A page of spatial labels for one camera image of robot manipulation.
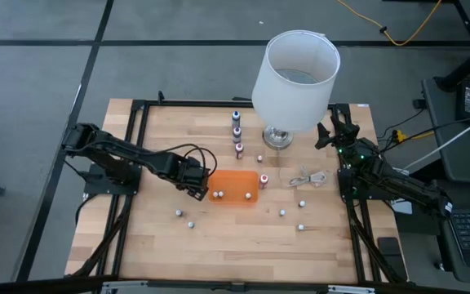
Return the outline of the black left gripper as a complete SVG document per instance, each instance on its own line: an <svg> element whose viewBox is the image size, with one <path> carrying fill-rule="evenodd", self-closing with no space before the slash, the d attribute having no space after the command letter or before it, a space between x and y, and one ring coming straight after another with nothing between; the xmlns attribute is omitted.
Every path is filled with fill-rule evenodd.
<svg viewBox="0 0 470 294"><path fill-rule="evenodd" d="M195 158L184 158L168 154L163 168L163 179L178 189L187 189L187 194L202 201L206 195L210 169L204 168Z"/></svg>

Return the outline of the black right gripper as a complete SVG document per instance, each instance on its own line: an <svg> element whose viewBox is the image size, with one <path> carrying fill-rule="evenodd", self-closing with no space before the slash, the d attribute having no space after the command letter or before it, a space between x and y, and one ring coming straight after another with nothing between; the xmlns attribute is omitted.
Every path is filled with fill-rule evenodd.
<svg viewBox="0 0 470 294"><path fill-rule="evenodd" d="M332 117L335 134L331 136L324 125L317 124L318 140L315 144L316 149L323 149L330 145L337 149L341 163L361 163L369 158L376 157L376 144L365 137L357 139L356 136L360 127L351 122L341 122L339 117Z"/></svg>

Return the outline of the orange translucent plastic bin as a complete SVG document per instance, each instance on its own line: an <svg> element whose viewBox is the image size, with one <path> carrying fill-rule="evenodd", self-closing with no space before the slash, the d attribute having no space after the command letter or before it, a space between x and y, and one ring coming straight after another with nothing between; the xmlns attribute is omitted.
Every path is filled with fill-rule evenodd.
<svg viewBox="0 0 470 294"><path fill-rule="evenodd" d="M259 174L256 171L216 170L208 180L208 200L225 205L251 205L259 201ZM224 192L214 198L214 192Z"/></svg>

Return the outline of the white shade silver table lamp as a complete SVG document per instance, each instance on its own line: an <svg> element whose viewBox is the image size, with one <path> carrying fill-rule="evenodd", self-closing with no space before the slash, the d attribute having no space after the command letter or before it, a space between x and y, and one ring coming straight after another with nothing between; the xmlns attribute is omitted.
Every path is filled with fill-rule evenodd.
<svg viewBox="0 0 470 294"><path fill-rule="evenodd" d="M251 101L269 148L287 148L296 132L322 121L340 65L336 46L323 33L291 30L268 42Z"/></svg>

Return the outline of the white paper slip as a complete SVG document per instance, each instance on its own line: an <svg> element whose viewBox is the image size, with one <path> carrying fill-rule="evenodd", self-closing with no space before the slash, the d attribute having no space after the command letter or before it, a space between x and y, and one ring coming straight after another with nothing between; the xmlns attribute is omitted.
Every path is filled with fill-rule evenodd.
<svg viewBox="0 0 470 294"><path fill-rule="evenodd" d="M390 202L390 205L391 205L391 208L397 213L406 214L406 215L413 214L412 203L402 198L399 198L397 200L392 200Z"/></svg>

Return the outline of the black smartphone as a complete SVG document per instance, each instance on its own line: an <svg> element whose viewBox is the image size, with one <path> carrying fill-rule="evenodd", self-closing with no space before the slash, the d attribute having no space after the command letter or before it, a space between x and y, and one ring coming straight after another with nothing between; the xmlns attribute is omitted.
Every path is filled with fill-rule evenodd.
<svg viewBox="0 0 470 294"><path fill-rule="evenodd" d="M394 237L377 238L378 248L387 263L404 281L407 280L406 266L399 242Z"/></svg>

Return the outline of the dark grey side table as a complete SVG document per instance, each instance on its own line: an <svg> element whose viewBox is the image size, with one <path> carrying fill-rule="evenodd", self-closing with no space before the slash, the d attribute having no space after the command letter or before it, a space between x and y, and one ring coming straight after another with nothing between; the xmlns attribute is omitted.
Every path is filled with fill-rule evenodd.
<svg viewBox="0 0 470 294"><path fill-rule="evenodd" d="M456 119L456 91L443 91L432 78L421 81L437 144L448 140L469 127ZM470 183L470 131L463 134L439 151L446 178L451 181Z"/></svg>

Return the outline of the black aluminium table frame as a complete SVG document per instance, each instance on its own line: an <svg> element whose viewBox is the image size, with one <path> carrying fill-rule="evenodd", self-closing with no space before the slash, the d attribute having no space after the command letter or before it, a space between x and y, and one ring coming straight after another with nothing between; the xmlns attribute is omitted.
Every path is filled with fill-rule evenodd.
<svg viewBox="0 0 470 294"><path fill-rule="evenodd" d="M236 159L233 143L234 111L241 114L241 159ZM192 143L207 148L208 163L220 170L255 171L269 182L257 203L225 205L208 197L197 201L144 171L126 231L113 240L105 272L170 282L299 286L384 281L365 244L350 231L339 193L336 150L316 149L317 132L312 130L275 151L263 142L263 129L245 101L151 101L144 125L146 148L186 145L177 149L184 153ZM286 214L280 216L280 210Z"/></svg>

